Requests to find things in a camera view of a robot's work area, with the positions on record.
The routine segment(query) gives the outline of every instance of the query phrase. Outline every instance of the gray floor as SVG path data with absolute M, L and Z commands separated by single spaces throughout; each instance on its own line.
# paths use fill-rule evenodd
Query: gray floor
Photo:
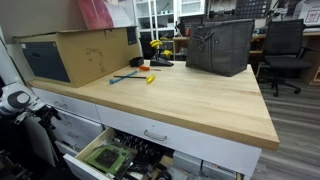
M 279 97 L 273 97 L 270 84 L 260 85 L 280 146 L 263 150 L 253 180 L 320 179 L 320 87 L 293 84 L 301 94 L 280 86 Z

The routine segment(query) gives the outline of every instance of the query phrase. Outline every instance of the wooden workbench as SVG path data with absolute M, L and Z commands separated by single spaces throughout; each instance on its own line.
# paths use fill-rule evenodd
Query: wooden workbench
M 156 75 L 149 85 L 143 79 L 109 84 L 114 75 L 136 70 L 130 67 L 79 88 L 37 80 L 29 84 L 251 146 L 277 149 L 279 139 L 250 65 L 238 75 L 223 77 L 185 67 L 185 62 L 174 64 L 157 67 L 162 71 L 138 72 L 138 76 Z

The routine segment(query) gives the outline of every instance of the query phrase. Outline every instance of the office chair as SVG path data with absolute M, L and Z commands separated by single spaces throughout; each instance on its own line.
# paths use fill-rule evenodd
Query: office chair
M 294 88 L 295 94 L 301 92 L 299 87 L 280 80 L 278 76 L 283 70 L 302 70 L 311 66 L 308 61 L 301 59 L 306 51 L 310 50 L 302 48 L 304 28 L 302 19 L 271 22 L 268 27 L 262 57 L 274 74 L 271 82 L 272 88 L 275 88 L 275 97 L 279 96 L 279 84 Z

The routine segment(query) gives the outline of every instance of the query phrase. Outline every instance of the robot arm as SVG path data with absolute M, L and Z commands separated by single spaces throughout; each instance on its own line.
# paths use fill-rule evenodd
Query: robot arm
M 50 128 L 54 128 L 50 121 L 52 116 L 60 119 L 57 110 L 47 107 L 28 87 L 19 82 L 4 86 L 2 91 L 0 117 L 19 114 L 14 123 L 20 124 L 29 115 L 35 115 L 41 118 L 43 125 Z

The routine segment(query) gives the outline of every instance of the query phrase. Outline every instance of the black storage bin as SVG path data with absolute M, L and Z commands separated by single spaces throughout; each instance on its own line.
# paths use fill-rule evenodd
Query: black storage bin
M 247 69 L 253 29 L 254 20 L 192 27 L 186 66 L 229 77 Z

